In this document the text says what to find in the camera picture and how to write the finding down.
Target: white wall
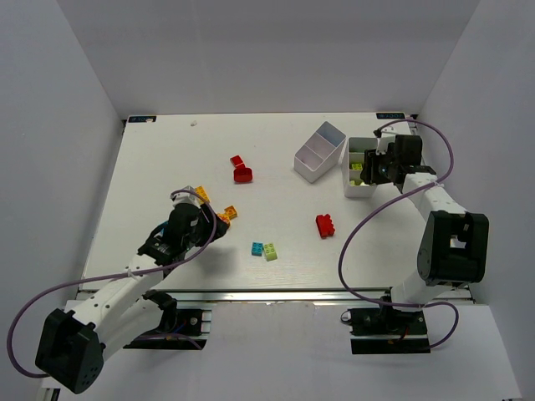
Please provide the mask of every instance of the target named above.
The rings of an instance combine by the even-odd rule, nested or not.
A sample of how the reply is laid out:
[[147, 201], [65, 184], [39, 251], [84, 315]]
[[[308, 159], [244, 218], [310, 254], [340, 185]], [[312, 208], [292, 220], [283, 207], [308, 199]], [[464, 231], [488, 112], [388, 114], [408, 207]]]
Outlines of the white wall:
[[[420, 115], [451, 139], [447, 189], [490, 219], [487, 274], [472, 290], [491, 306], [526, 400], [535, 399], [533, 21], [533, 1], [482, 0]], [[443, 172], [444, 145], [428, 132], [424, 141], [425, 161]]]
[[[33, 295], [79, 277], [121, 125], [54, 0], [6, 0], [0, 13], [0, 340]], [[67, 292], [35, 305], [16, 331], [34, 366], [43, 320]], [[37, 380], [0, 357], [0, 398], [33, 400]]]
[[59, 0], [121, 117], [419, 111], [478, 0]]

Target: green lego brick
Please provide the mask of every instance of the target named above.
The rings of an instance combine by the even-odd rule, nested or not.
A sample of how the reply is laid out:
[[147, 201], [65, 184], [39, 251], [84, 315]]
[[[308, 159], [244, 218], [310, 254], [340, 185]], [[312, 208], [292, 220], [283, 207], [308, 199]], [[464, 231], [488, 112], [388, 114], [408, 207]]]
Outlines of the green lego brick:
[[275, 252], [275, 246], [272, 243], [264, 244], [264, 254], [267, 261], [274, 261], [277, 259], [277, 253]]

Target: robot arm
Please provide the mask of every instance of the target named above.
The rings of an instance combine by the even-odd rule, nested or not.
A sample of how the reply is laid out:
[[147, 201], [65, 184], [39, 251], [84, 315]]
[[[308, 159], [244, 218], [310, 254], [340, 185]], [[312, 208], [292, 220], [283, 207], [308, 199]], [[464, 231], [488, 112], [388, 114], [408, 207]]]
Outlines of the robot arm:
[[[421, 151], [417, 135], [381, 138], [377, 149], [364, 152], [360, 178], [368, 185], [393, 183], [401, 193], [412, 193], [437, 181], [435, 171], [421, 165]], [[386, 304], [350, 311], [345, 322], [353, 328], [353, 353], [429, 352], [421, 308], [443, 292], [479, 282], [485, 274], [489, 223], [483, 214], [466, 211], [441, 185], [409, 199], [426, 221], [417, 268], [381, 298]]]
[[[436, 179], [430, 173], [409, 174], [402, 191], [407, 193]], [[425, 305], [452, 287], [480, 282], [485, 274], [488, 219], [466, 211], [441, 185], [409, 199], [426, 221], [426, 227], [417, 269], [391, 289], [392, 302]]]
[[[402, 193], [436, 182], [435, 171], [421, 165], [423, 144], [418, 135], [381, 138], [378, 150], [364, 154], [361, 178], [365, 184], [393, 183]], [[426, 221], [417, 257], [417, 269], [391, 289], [392, 302], [425, 305], [433, 298], [485, 274], [488, 219], [455, 202], [442, 185], [411, 195], [409, 199]], [[395, 307], [402, 311], [414, 308]]]
[[[82, 393], [99, 376], [104, 361], [145, 332], [166, 334], [179, 324], [176, 300], [151, 290], [172, 271], [139, 273], [183, 261], [194, 246], [210, 238], [213, 217], [192, 195], [172, 198], [169, 220], [157, 226], [129, 265], [129, 276], [108, 282], [68, 312], [56, 309], [45, 320], [36, 365], [73, 393]], [[228, 225], [217, 218], [216, 234]]]

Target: white plastic bin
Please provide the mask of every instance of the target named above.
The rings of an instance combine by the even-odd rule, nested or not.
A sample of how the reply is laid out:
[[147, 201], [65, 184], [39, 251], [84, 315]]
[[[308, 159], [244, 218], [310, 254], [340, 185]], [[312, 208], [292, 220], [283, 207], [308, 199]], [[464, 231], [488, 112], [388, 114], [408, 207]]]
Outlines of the white plastic bin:
[[[382, 139], [385, 144], [393, 142], [395, 137], [383, 136]], [[365, 185], [360, 179], [362, 170], [353, 170], [351, 166], [355, 163], [364, 166], [364, 152], [369, 149], [377, 149], [376, 138], [348, 138], [347, 145], [344, 150], [344, 158], [342, 159], [342, 180], [344, 184], [344, 195], [347, 198], [370, 198], [377, 185]]]
[[344, 142], [345, 134], [325, 121], [295, 154], [293, 169], [315, 182], [338, 163]]

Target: white table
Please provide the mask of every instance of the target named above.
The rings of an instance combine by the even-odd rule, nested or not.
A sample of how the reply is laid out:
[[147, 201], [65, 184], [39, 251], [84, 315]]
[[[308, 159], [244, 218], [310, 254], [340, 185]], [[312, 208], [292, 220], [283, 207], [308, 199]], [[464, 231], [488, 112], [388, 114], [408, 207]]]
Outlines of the white table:
[[[239, 217], [225, 237], [176, 269], [159, 288], [341, 288], [336, 269], [346, 237], [399, 192], [382, 185], [371, 199], [351, 200], [344, 197], [339, 166], [314, 184], [298, 175], [293, 156], [324, 121], [351, 137], [373, 136], [386, 120], [373, 113], [208, 114], [128, 123], [84, 276], [123, 271], [150, 231], [167, 219], [170, 192], [203, 185], [216, 211], [234, 205]], [[398, 125], [398, 132], [410, 133], [407, 124]], [[229, 160], [234, 155], [252, 168], [252, 183], [234, 184]], [[315, 217], [327, 213], [336, 233], [322, 240]], [[384, 288], [402, 281], [415, 269], [423, 230], [424, 221], [409, 200], [375, 217], [346, 254], [348, 283]], [[273, 242], [278, 259], [252, 256], [253, 241]]]
[[[59, 401], [399, 400], [518, 398], [489, 307], [461, 306], [453, 337], [431, 354], [351, 355], [343, 306], [218, 304], [204, 350], [121, 350], [79, 396]], [[431, 341], [449, 308], [425, 310]], [[52, 379], [45, 388], [57, 388]]]

